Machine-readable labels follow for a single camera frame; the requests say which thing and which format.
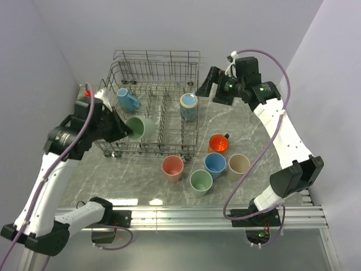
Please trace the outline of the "light blue floral mug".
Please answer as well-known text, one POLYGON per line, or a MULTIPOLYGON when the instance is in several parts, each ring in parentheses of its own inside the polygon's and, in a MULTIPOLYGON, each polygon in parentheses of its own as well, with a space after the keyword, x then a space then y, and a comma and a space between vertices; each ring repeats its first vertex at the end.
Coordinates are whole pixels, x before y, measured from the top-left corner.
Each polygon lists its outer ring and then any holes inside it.
POLYGON ((120 88, 117 92, 117 100, 120 109, 126 113, 139 109, 142 105, 141 101, 133 96, 128 89, 120 88))

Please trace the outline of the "teal patterned mug yellow inside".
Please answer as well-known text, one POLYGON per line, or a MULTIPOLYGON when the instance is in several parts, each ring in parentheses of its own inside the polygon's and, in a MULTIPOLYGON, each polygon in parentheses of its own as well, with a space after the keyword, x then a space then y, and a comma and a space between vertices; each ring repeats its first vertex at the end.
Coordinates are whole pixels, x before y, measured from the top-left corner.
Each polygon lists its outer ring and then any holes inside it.
POLYGON ((199 99, 196 92, 184 93, 179 100, 180 115, 185 121, 193 121, 198 116, 199 99))

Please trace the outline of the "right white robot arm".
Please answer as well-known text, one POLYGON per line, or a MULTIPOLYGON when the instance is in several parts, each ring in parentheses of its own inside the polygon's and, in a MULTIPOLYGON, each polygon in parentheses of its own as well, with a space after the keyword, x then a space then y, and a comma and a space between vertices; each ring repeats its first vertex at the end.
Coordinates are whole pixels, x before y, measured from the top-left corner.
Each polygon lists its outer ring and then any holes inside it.
POLYGON ((253 225, 262 225, 268 212, 282 204, 284 199, 312 186, 324 167, 321 156, 314 156, 305 146, 286 113, 287 99, 282 99, 276 85, 262 81, 258 59, 249 56, 237 58, 230 65, 235 71, 212 66, 197 91, 207 97, 213 85, 217 90, 213 101, 232 105, 241 98, 265 127, 280 160, 281 170, 270 176, 269 186, 250 201, 248 215, 253 225))

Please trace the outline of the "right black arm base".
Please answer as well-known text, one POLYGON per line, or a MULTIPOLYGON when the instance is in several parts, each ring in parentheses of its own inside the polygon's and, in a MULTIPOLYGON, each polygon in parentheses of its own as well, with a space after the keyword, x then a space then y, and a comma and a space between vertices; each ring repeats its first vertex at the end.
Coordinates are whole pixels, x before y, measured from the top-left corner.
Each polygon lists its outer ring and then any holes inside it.
POLYGON ((245 228, 245 235, 251 245, 261 247, 271 240, 271 227, 283 226, 277 209, 243 220, 232 220, 233 228, 245 228))

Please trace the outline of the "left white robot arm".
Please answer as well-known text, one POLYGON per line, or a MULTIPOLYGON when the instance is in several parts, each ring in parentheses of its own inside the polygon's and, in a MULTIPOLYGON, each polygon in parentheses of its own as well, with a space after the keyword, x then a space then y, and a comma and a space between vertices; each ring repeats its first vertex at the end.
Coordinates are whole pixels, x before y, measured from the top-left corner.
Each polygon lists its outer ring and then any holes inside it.
POLYGON ((73 171, 92 143, 101 139, 112 143, 130 133, 114 107, 107 108, 99 98, 94 104, 90 98, 77 100, 74 113, 49 132, 31 195, 15 222, 2 227, 1 236, 34 252, 56 256, 82 229, 92 224, 114 226, 112 203, 99 197, 64 215, 57 216, 56 210, 73 171))

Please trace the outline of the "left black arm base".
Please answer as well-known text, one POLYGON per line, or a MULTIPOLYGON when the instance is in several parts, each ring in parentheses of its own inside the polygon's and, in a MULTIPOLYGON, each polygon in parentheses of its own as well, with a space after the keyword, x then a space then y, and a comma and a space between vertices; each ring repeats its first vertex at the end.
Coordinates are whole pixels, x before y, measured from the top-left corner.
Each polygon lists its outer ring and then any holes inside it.
POLYGON ((111 218, 107 222, 94 224, 96 230, 91 232, 91 241, 95 244, 111 244, 116 238, 118 229, 109 228, 109 226, 129 228, 131 214, 131 210, 113 211, 111 218))

